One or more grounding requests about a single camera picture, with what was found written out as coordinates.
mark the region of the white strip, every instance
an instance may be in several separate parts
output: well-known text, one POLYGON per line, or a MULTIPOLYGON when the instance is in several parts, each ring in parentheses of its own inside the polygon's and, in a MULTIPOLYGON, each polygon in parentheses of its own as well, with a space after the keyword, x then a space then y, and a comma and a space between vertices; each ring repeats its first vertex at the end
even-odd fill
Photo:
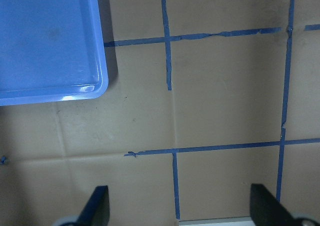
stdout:
POLYGON ((255 226, 251 217, 180 221, 179 226, 255 226))

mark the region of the grid square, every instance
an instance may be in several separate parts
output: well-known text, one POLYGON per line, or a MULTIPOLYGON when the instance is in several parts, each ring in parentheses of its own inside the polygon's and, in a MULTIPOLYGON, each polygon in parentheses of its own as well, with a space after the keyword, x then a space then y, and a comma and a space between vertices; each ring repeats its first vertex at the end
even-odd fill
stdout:
POLYGON ((286 34, 172 43, 179 148, 280 139, 286 34))
POLYGON ((305 25, 320 24, 319 0, 295 0, 294 27, 304 29, 305 25))
POLYGON ((107 93, 94 100, 58 103, 68 156, 173 146, 164 45, 123 46, 115 52, 118 76, 107 93))
POLYGON ((320 221, 320 144, 285 147, 281 203, 291 213, 320 221))
POLYGON ((289 0, 167 0, 171 35, 288 25, 289 0))
POLYGON ((320 31, 298 31, 292 47, 286 140, 320 137, 320 31))
POLYGON ((97 185, 108 185, 111 226, 172 226, 172 156, 112 154, 70 160, 79 210, 97 185))
POLYGON ((279 147, 178 154, 181 220, 249 215, 251 183, 276 192, 279 147))
POLYGON ((161 0, 110 0, 114 40, 164 36, 161 0))
POLYGON ((4 182, 0 205, 4 226, 50 226, 59 218, 79 213, 62 159, 11 162, 1 168, 0 177, 4 182))
POLYGON ((12 161, 63 155, 54 103, 0 108, 1 154, 12 161))

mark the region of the blue painter's tape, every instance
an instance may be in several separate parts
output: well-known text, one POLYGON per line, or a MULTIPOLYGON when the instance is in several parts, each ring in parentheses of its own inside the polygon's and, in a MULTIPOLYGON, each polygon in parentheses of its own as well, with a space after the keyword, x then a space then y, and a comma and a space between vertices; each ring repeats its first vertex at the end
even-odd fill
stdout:
POLYGON ((175 217, 177 220, 179 220, 180 219, 180 202, 179 202, 178 162, 177 162, 176 152, 172 154, 172 168, 173 168, 175 217))
POLYGON ((171 36, 171 41, 180 40, 201 40, 204 38, 212 36, 222 36, 222 37, 236 37, 245 35, 256 35, 256 34, 274 34, 281 31, 281 27, 268 27, 268 28, 256 28, 256 29, 245 29, 236 31, 223 31, 219 33, 195 33, 195 34, 185 34, 178 36, 171 36))
POLYGON ((213 150, 246 149, 246 148, 278 146, 279 144, 280 144, 279 141, 270 141, 270 142, 252 142, 252 143, 226 144, 226 145, 202 146, 202 147, 168 148, 168 149, 158 149, 158 150, 146 150, 146 151, 140 151, 137 153, 128 152, 124 156, 160 155, 160 154, 172 154, 172 153, 213 151, 213 150))
POLYGON ((283 100, 282 100, 282 116, 281 116, 281 138, 279 147, 279 161, 278 161, 278 175, 276 182, 276 199, 281 199, 282 187, 282 172, 284 166, 284 154, 286 144, 286 121, 288 111, 288 98, 289 98, 289 82, 290 82, 290 69, 291 69, 291 56, 292 56, 292 35, 294 27, 294 11, 295 0, 290 0, 289 17, 288 17, 288 39, 286 42, 286 55, 285 55, 285 70, 284 70, 284 86, 283 86, 283 100))
POLYGON ((7 157, 6 156, 2 156, 0 159, 0 165, 5 165, 7 163, 7 157))
MULTIPOLYGON (((256 34, 275 34, 280 32, 281 30, 282 30, 281 27, 269 27, 269 28, 256 28, 256 29, 236 30, 236 31, 224 31, 219 33, 194 33, 194 34, 170 36, 170 41, 201 40, 201 39, 212 37, 212 36, 236 37, 236 36, 256 35, 256 34)), ((128 39, 128 40, 105 42, 104 47, 110 48, 110 47, 129 46, 129 45, 158 44, 158 43, 165 43, 165 42, 166 42, 165 37, 152 37, 152 38, 128 39)))
POLYGON ((268 146, 277 146, 277 145, 279 145, 279 141, 253 142, 253 143, 239 143, 239 144, 217 145, 217 146, 177 148, 177 152, 187 153, 187 152, 200 152, 200 151, 213 151, 213 150, 234 150, 234 149, 258 148, 258 147, 268 147, 268 146))
POLYGON ((146 151, 140 151, 140 152, 128 152, 124 156, 140 156, 140 155, 162 155, 162 154, 172 154, 174 150, 172 148, 169 149, 157 149, 157 150, 146 150, 146 151))
POLYGON ((166 84, 168 90, 172 90, 171 86, 171 42, 170 42, 170 30, 169 30, 169 18, 167 13, 167 0, 161 0, 162 8, 162 22, 164 30, 164 43, 165 43, 165 64, 166 64, 166 84))
POLYGON ((128 45, 144 45, 144 44, 158 44, 164 43, 164 37, 152 37, 152 38, 140 38, 140 39, 128 39, 105 42, 103 45, 105 48, 118 47, 118 46, 128 46, 128 45))
MULTIPOLYGON (((286 137, 286 129, 283 127, 281 128, 281 139, 286 137)), ((279 159, 278 159, 278 174, 276 179, 276 199, 280 201, 281 198, 281 186, 282 186, 282 172, 284 168, 284 157, 285 157, 285 144, 284 140, 280 141, 279 146, 279 159)))
POLYGON ((295 140, 287 140, 284 142, 285 145, 302 145, 302 144, 312 144, 312 143, 320 143, 320 138, 295 139, 295 140))
POLYGON ((306 25, 304 31, 320 30, 320 24, 306 25))

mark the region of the blue plastic tray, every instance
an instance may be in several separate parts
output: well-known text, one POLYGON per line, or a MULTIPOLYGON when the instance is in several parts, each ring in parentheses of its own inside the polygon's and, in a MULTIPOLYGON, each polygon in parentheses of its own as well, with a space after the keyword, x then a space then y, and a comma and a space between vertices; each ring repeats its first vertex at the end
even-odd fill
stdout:
POLYGON ((0 16, 0 106, 106 91, 98 0, 0 0, 0 16))

